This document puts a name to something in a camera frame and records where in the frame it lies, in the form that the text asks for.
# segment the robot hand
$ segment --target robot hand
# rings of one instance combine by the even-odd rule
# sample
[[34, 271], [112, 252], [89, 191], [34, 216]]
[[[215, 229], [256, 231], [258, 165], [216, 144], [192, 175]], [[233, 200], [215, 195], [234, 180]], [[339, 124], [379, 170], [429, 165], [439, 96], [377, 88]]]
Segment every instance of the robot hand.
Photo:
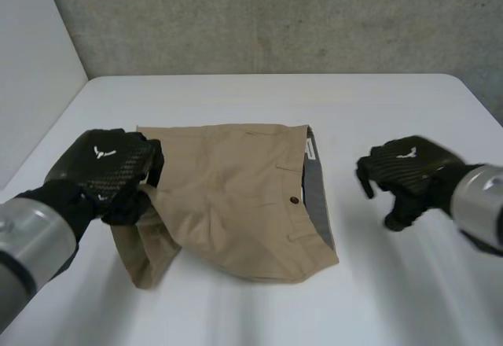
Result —
[[357, 162], [356, 175], [369, 199], [374, 197], [369, 181], [395, 196], [395, 205], [384, 225], [401, 231], [429, 208], [449, 207], [452, 191], [444, 195], [449, 190], [438, 184], [442, 179], [437, 176], [445, 167], [450, 171], [452, 166], [465, 167], [450, 151], [421, 136], [411, 136], [373, 147], [369, 156]]
[[96, 217], [111, 225], [138, 221], [150, 204], [138, 184], [157, 186], [164, 158], [158, 140], [139, 132], [91, 130], [82, 134], [46, 176], [75, 183], [94, 204]]

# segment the white logo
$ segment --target white logo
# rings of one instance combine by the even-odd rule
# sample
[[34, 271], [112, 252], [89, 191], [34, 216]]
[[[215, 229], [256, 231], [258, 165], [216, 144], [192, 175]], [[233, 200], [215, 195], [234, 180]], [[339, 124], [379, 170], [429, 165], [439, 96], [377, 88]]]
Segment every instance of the white logo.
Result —
[[113, 154], [117, 153], [117, 151], [113, 150], [113, 151], [110, 151], [110, 152], [100, 152], [100, 151], [97, 150], [97, 147], [94, 146], [94, 153], [96, 153], [96, 158], [97, 159], [101, 159], [102, 157], [113, 155]]
[[410, 150], [410, 153], [409, 153], [408, 155], [398, 155], [398, 156], [396, 156], [396, 158], [397, 158], [397, 159], [407, 159], [407, 158], [409, 158], [409, 157], [410, 157], [410, 158], [414, 158], [414, 157], [416, 157], [416, 156], [417, 156], [417, 155], [416, 155], [416, 151], [417, 151], [416, 147], [413, 147], [413, 148]]

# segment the clothing label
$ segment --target clothing label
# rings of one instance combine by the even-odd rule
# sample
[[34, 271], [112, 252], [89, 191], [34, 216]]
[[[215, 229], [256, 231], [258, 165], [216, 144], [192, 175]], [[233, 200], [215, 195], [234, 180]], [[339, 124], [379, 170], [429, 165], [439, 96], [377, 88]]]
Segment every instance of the clothing label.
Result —
[[313, 142], [311, 138], [306, 139], [306, 153], [309, 160], [316, 160], [316, 155], [314, 154]]

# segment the white table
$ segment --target white table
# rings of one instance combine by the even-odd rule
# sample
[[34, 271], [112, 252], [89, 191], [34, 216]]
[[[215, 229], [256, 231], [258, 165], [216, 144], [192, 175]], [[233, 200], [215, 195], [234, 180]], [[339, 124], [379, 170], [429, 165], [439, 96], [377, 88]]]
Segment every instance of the white table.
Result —
[[0, 344], [503, 344], [503, 260], [474, 251], [440, 212], [400, 234], [386, 231], [391, 196], [367, 201], [354, 177], [370, 147], [411, 134], [471, 163], [503, 164], [503, 130], [448, 75], [94, 79], [0, 201], [38, 186], [87, 129], [216, 123], [312, 126], [340, 263], [298, 285], [266, 285], [181, 252], [159, 287], [141, 291], [96, 221], [70, 270], [33, 299]]

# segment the fabric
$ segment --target fabric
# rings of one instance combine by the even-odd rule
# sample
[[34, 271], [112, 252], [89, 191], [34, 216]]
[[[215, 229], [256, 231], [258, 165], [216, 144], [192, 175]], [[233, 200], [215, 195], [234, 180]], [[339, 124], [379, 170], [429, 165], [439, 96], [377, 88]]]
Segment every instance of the fabric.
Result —
[[165, 163], [157, 188], [142, 187], [155, 211], [136, 226], [112, 228], [137, 287], [155, 285], [180, 246], [224, 271], [257, 281], [301, 282], [338, 263], [322, 181], [324, 210], [318, 209], [316, 217], [325, 219], [318, 229], [326, 241], [299, 200], [308, 126], [138, 130], [160, 140]]

